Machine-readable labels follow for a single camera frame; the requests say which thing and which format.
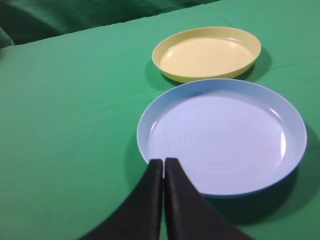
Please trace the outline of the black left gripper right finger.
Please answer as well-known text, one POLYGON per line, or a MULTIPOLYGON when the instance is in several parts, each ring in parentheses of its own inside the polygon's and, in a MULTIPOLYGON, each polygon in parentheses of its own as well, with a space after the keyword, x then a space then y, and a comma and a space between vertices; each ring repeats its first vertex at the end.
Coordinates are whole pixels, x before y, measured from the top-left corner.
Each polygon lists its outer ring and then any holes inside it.
POLYGON ((251 240, 198 192, 177 158, 164 162, 164 211, 169 240, 251 240))

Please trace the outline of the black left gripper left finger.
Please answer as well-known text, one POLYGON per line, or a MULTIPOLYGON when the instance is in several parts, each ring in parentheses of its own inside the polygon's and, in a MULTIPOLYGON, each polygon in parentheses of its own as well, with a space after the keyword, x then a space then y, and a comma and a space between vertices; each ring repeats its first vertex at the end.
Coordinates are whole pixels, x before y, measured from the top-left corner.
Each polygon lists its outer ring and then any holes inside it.
POLYGON ((82 240, 158 240, 163 207, 163 162, 149 161, 125 201, 82 240))

